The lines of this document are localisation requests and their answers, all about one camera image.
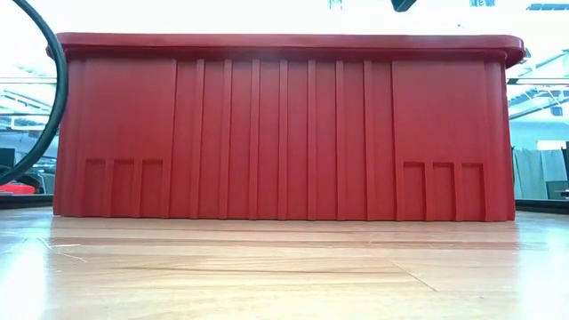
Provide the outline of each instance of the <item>black cable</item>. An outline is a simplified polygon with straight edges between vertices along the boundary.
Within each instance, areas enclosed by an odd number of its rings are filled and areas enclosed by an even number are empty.
[[[29,150],[21,161],[14,165],[11,170],[0,176],[0,186],[19,178],[44,155],[45,150],[50,146],[53,137],[55,137],[57,133],[68,100],[68,64],[65,61],[65,53],[63,52],[60,41],[57,39],[57,36],[53,34],[47,23],[45,23],[42,16],[40,16],[26,0],[13,0],[13,2],[35,22],[37,27],[42,31],[42,34],[44,34],[47,44],[52,51],[53,61],[55,61],[57,84],[55,87],[55,100],[53,101],[52,112],[50,113],[50,119],[47,121],[47,124],[45,124],[44,131],[37,139],[34,147]]]

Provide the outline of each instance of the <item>red object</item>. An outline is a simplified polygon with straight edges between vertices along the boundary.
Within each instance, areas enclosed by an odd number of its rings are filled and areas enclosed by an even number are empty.
[[[513,220],[513,36],[60,34],[55,214]]]
[[[16,183],[6,183],[0,186],[0,191],[10,192],[13,195],[33,195],[36,193],[36,188]]]

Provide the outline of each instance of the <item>wall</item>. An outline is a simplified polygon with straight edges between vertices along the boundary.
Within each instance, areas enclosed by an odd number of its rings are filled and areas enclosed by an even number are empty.
[[[569,141],[569,124],[552,122],[509,123],[510,140],[516,148],[537,149],[537,140]]]

